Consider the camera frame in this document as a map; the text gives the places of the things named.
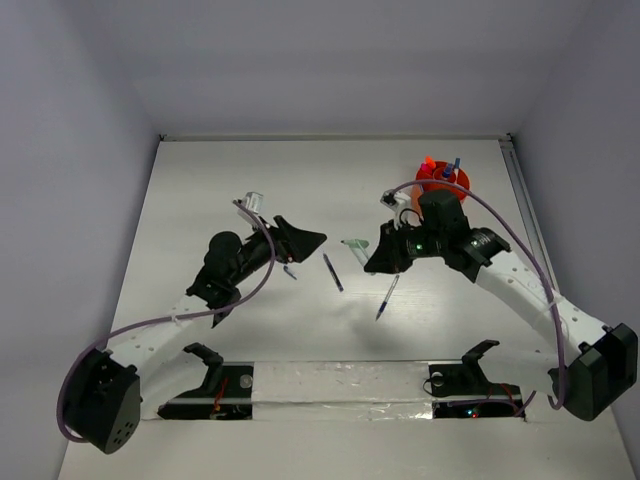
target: marker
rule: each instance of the marker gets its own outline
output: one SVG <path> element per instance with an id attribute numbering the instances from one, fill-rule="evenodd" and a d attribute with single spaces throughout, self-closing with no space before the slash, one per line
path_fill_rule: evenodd
<path id="1" fill-rule="evenodd" d="M 396 288 L 396 285 L 398 284 L 398 280 L 400 280 L 399 274 L 396 275 L 396 278 L 393 279 L 393 282 L 391 283 L 391 287 L 389 287 L 389 291 L 387 292 L 387 296 L 384 297 L 384 300 L 382 301 L 382 305 L 380 305 L 380 308 L 378 309 L 378 313 L 376 314 L 376 322 L 382 316 L 382 312 L 384 312 L 384 309 L 387 308 L 387 303 L 389 303 L 389 300 L 391 299 L 391 295 L 393 294 L 393 290 Z"/>
<path id="2" fill-rule="evenodd" d="M 333 281 L 336 282 L 336 287 L 338 287 L 339 291 L 344 292 L 344 287 L 340 283 L 340 279 L 338 278 L 338 274 L 333 268 L 333 265 L 331 265 L 331 260 L 329 260 L 329 257 L 327 257 L 327 254 L 324 252 L 322 252 L 322 258 L 324 259 L 324 263 L 327 264 L 327 268 L 329 269 L 329 273 L 333 277 Z"/>
<path id="3" fill-rule="evenodd" d="M 436 162 L 431 157 L 425 157 L 424 163 L 420 165 L 420 170 L 431 175 L 436 169 Z"/>
<path id="4" fill-rule="evenodd" d="M 284 273 L 286 273 L 287 275 L 289 275 L 291 278 L 293 278 L 294 280 L 297 280 L 298 277 L 296 277 L 296 274 L 293 273 L 293 271 L 287 266 L 283 266 L 282 269 L 284 270 Z"/>
<path id="5" fill-rule="evenodd" d="M 444 167 L 444 172 L 442 172 L 442 178 L 444 180 L 449 180 L 449 177 L 453 173 L 453 169 L 454 169 L 453 163 L 447 163 L 447 166 Z"/>

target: pen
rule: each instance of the pen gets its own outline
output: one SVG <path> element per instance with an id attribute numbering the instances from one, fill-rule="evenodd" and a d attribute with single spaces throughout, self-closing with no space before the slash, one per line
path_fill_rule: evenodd
<path id="1" fill-rule="evenodd" d="M 333 281 L 336 282 L 336 287 L 338 287 L 338 290 L 340 290 L 341 292 L 344 292 L 344 287 L 340 283 L 340 279 L 338 278 L 338 274 L 333 268 L 333 265 L 331 265 L 331 260 L 329 260 L 329 257 L 324 252 L 322 252 L 322 258 L 324 259 L 324 263 L 327 264 L 327 268 L 329 269 L 329 273 L 333 277 Z"/>
<path id="2" fill-rule="evenodd" d="M 453 163 L 447 163 L 447 166 L 444 167 L 444 172 L 442 172 L 443 180 L 449 180 L 449 177 L 451 177 L 451 174 L 453 173 L 453 169 L 454 169 Z"/>
<path id="3" fill-rule="evenodd" d="M 296 274 L 293 273 L 293 271 L 287 266 L 283 266 L 282 269 L 284 270 L 284 273 L 286 273 L 287 275 L 289 275 L 291 278 L 293 278 L 294 280 L 297 280 L 298 277 L 296 277 Z"/>
<path id="4" fill-rule="evenodd" d="M 393 279 L 393 282 L 391 283 L 391 287 L 389 287 L 389 291 L 387 292 L 387 296 L 384 297 L 384 300 L 382 301 L 382 305 L 380 305 L 380 308 L 378 309 L 378 313 L 376 314 L 376 322 L 382 315 L 382 312 L 384 312 L 384 309 L 387 308 L 387 303 L 389 303 L 389 299 L 391 298 L 391 294 L 393 294 L 393 290 L 396 288 L 396 285 L 398 284 L 398 280 L 400 280 L 399 274 L 396 275 L 396 277 Z"/>

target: red cup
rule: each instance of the red cup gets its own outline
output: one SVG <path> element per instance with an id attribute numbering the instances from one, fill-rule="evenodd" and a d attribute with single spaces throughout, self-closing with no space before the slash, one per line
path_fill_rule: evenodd
<path id="1" fill-rule="evenodd" d="M 436 162 L 436 169 L 432 174 L 427 173 L 422 169 L 419 169 L 418 173 L 416 173 L 416 180 L 433 179 L 433 178 L 435 178 L 436 180 L 442 180 L 442 172 L 444 172 L 444 169 L 446 166 L 447 166 L 447 162 Z M 466 188 L 467 190 L 471 189 L 471 181 L 469 180 L 469 176 L 462 169 L 458 169 L 457 174 L 456 172 L 452 172 L 451 176 L 449 177 L 449 181 L 451 181 L 451 183 L 455 183 L 456 185 L 460 185 L 461 187 Z M 467 194 L 464 192 L 461 192 L 457 188 L 449 187 L 447 185 L 442 185 L 439 183 L 414 185 L 413 188 L 411 189 L 412 208 L 416 212 L 420 212 L 420 205 L 418 204 L 418 198 L 420 198 L 420 195 L 422 195 L 423 192 L 430 192 L 431 190 L 437 190 L 437 189 L 446 189 L 446 190 L 452 191 L 453 193 L 456 194 L 458 199 L 460 199 L 460 203 L 464 203 L 464 199 L 467 198 Z"/>

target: wire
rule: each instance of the wire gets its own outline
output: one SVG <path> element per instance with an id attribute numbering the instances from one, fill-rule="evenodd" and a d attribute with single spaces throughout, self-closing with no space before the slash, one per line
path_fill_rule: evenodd
<path id="1" fill-rule="evenodd" d="M 402 220 L 402 214 L 404 212 L 413 212 L 415 213 L 418 217 L 420 217 L 420 214 L 418 212 L 416 212 L 413 208 L 403 208 L 402 210 L 400 210 L 400 215 L 398 215 L 398 220 L 403 223 L 404 225 L 407 225 L 407 221 L 406 220 Z"/>
<path id="2" fill-rule="evenodd" d="M 422 384 L 422 390 L 424 390 L 424 392 L 426 394 L 428 394 L 430 397 L 433 397 L 433 393 L 431 393 L 429 390 L 427 390 L 425 387 L 427 386 L 427 383 L 431 383 L 431 379 L 427 378 L 424 383 Z"/>
<path id="3" fill-rule="evenodd" d="M 271 238 L 271 235 L 269 234 L 269 230 L 268 230 L 267 226 L 264 224 L 264 222 L 262 220 L 260 220 L 256 215 L 254 215 L 253 212 L 251 212 L 250 210 L 245 208 L 244 205 L 242 205 L 237 200 L 234 200 L 233 204 L 236 207 L 238 207 L 240 210 L 242 210 L 242 212 L 246 213 L 249 216 L 249 218 L 251 218 L 251 220 L 253 220 L 253 222 L 260 227 L 260 230 L 262 230 L 262 233 L 264 234 L 265 238 L 267 239 L 267 243 L 269 244 L 269 249 L 271 250 L 271 258 L 269 259 L 269 266 L 267 267 L 267 271 L 264 274 L 264 277 L 262 278 L 260 283 L 258 283 L 256 288 L 254 288 L 249 294 L 247 294 L 245 297 L 241 298 L 240 300 L 238 300 L 235 303 L 232 303 L 232 304 L 229 304 L 229 305 L 225 305 L 224 307 L 216 308 L 214 310 L 207 310 L 207 311 L 204 311 L 204 312 L 176 315 L 175 317 L 167 315 L 167 316 L 164 316 L 164 317 L 157 317 L 157 318 L 152 318 L 150 320 L 145 320 L 143 322 L 132 323 L 131 325 L 127 325 L 126 327 L 122 327 L 122 328 L 119 328 L 117 330 L 114 330 L 113 332 L 109 333 L 109 335 L 96 340 L 91 345 L 89 345 L 87 348 L 85 348 L 78 355 L 78 357 L 75 359 L 75 361 L 71 364 L 71 367 L 69 368 L 69 372 L 65 376 L 65 378 L 64 378 L 64 380 L 62 382 L 62 386 L 60 387 L 60 392 L 58 393 L 58 402 L 57 402 L 57 405 L 56 405 L 56 421 L 58 423 L 58 429 L 60 430 L 60 433 L 62 433 L 62 435 L 67 440 L 69 440 L 71 442 L 75 442 L 75 443 L 87 443 L 87 440 L 85 440 L 84 438 L 78 437 L 78 436 L 74 435 L 73 433 L 71 433 L 69 431 L 69 429 L 67 428 L 67 426 L 65 425 L 65 423 L 64 423 L 64 399 L 65 399 L 65 396 L 66 396 L 66 393 L 67 393 L 67 389 L 69 387 L 69 382 L 71 381 L 71 377 L 73 376 L 73 374 L 77 370 L 77 368 L 80 365 L 80 363 L 82 363 L 84 358 L 94 348 L 104 348 L 104 347 L 106 347 L 107 342 L 111 338 L 117 337 L 118 335 L 122 335 L 123 333 L 129 332 L 129 331 L 134 330 L 136 328 L 148 327 L 148 326 L 151 326 L 151 325 L 158 325 L 160 323 L 167 323 L 167 322 L 173 321 L 174 319 L 176 319 L 176 320 L 194 320 L 194 319 L 201 318 L 201 317 L 209 317 L 209 316 L 215 315 L 217 313 L 228 312 L 229 310 L 232 310 L 232 309 L 234 309 L 234 308 L 236 308 L 236 307 L 248 302 L 249 300 L 251 300 L 253 297 L 256 296 L 256 294 L 260 290 L 262 290 L 262 287 L 264 287 L 264 285 L 267 283 L 267 280 L 271 276 L 271 272 L 273 271 L 273 267 L 274 267 L 274 265 L 276 263 L 276 247 L 275 247 L 275 245 L 273 243 L 273 239 Z"/>
<path id="4" fill-rule="evenodd" d="M 220 386 L 220 391 L 216 394 L 213 400 L 213 412 L 211 412 L 212 415 L 220 411 L 220 405 L 218 403 L 220 402 L 220 399 L 224 397 L 224 390 L 225 388 L 227 388 L 227 383 L 229 383 L 229 378 L 225 377 L 222 381 L 222 385 Z"/>
<path id="5" fill-rule="evenodd" d="M 551 305 L 551 317 L 553 318 L 553 323 L 554 323 L 554 327 L 555 327 L 556 348 L 558 350 L 558 384 L 559 384 L 559 386 L 558 386 L 558 401 L 556 403 L 554 403 L 553 399 L 551 397 L 548 397 L 549 398 L 549 405 L 551 405 L 551 408 L 553 408 L 554 410 L 560 410 L 562 408 L 562 406 L 564 405 L 566 391 L 567 391 L 567 378 L 566 378 L 566 371 L 565 371 L 566 367 L 565 367 L 565 362 L 564 362 L 564 357 L 565 357 L 565 355 L 564 355 L 564 341 L 563 341 L 563 337 L 562 337 L 562 320 L 560 319 L 560 313 L 558 312 L 558 306 L 554 303 L 553 288 L 551 287 L 551 282 L 549 282 L 549 279 L 547 278 L 547 275 L 544 273 L 544 270 L 542 269 L 542 267 L 540 266 L 540 264 L 538 263 L 536 258 L 533 256 L 533 253 L 531 253 L 531 251 L 527 248 L 527 246 L 520 239 L 520 237 L 518 237 L 516 232 L 509 226 L 507 221 L 491 205 L 489 205 L 482 198 L 480 198 L 478 195 L 476 195 L 475 193 L 471 192 L 470 190 L 467 190 L 466 188 L 461 187 L 460 185 L 457 185 L 455 183 L 450 183 L 450 182 L 447 182 L 447 181 L 444 181 L 444 180 L 424 179 L 424 180 L 412 180 L 410 182 L 403 183 L 402 185 L 392 189 L 389 193 L 393 195 L 396 192 L 398 192 L 399 190 L 402 190 L 403 188 L 411 187 L 413 185 L 427 185 L 427 184 L 446 185 L 449 188 L 455 188 L 456 190 L 459 190 L 462 193 L 464 193 L 465 195 L 473 198 L 476 202 L 478 202 L 485 209 L 487 209 L 489 212 L 491 212 L 491 214 L 495 217 L 495 219 L 498 220 L 500 225 L 502 225 L 502 227 L 509 233 L 511 238 L 513 238 L 513 240 L 516 242 L 516 244 L 518 244 L 518 246 L 522 249 L 524 254 L 527 256 L 527 258 L 529 259 L 529 261 L 533 265 L 533 268 L 536 270 L 536 272 L 538 274 L 538 277 L 540 278 L 540 283 L 542 283 L 542 287 L 544 289 L 544 293 L 547 296 L 547 300 L 548 300 L 549 304 Z M 529 398 L 525 402 L 525 405 L 523 405 L 523 407 L 520 409 L 520 411 L 524 410 L 525 406 L 528 406 L 533 401 L 535 395 L 536 395 L 535 391 L 531 393 L 531 395 L 529 396 Z"/>
<path id="6" fill-rule="evenodd" d="M 509 401 L 513 404 L 513 411 L 517 412 L 518 406 L 516 405 L 516 402 L 513 400 L 513 395 L 511 394 L 511 390 L 509 390 L 509 387 L 507 387 L 505 383 L 500 383 L 499 385 L 502 387 L 502 389 L 505 392 L 507 392 L 507 395 L 509 396 Z"/>
<path id="7" fill-rule="evenodd" d="M 491 395 L 493 395 L 493 385 L 491 385 L 489 387 L 489 391 L 487 392 L 487 398 L 485 398 L 484 400 L 482 400 L 480 403 L 478 403 L 478 405 L 476 405 L 476 408 L 479 407 L 480 405 L 484 405 L 485 403 L 487 403 L 489 400 L 491 400 Z"/>
<path id="8" fill-rule="evenodd" d="M 482 403 L 489 403 L 489 402 L 505 403 L 507 405 L 511 405 L 512 407 L 516 407 L 514 410 L 517 410 L 517 411 L 513 414 L 513 416 L 520 417 L 524 413 L 525 409 L 528 408 L 529 405 L 531 405 L 531 402 L 533 401 L 535 396 L 536 396 L 536 392 L 532 392 L 531 395 L 529 395 L 529 398 L 527 398 L 527 401 L 522 404 L 520 409 L 518 409 L 518 405 L 513 401 L 503 400 L 502 398 L 489 398 L 489 397 L 485 398 L 480 403 L 478 403 L 478 400 L 454 400 L 453 402 L 448 402 L 447 405 L 451 407 L 456 405 L 480 405 Z"/>

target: white wall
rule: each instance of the white wall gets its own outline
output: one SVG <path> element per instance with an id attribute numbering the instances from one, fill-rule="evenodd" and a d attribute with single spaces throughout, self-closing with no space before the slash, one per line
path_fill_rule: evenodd
<path id="1" fill-rule="evenodd" d="M 640 2 L 598 0 L 516 135 L 562 292 L 640 332 Z M 640 387 L 616 404 L 640 472 Z"/>
<path id="2" fill-rule="evenodd" d="M 162 133 L 504 133 L 590 1 L 93 3 Z"/>
<path id="3" fill-rule="evenodd" d="M 157 135 L 87 2 L 0 2 L 0 477 L 56 478 L 66 369 L 109 329 Z"/>

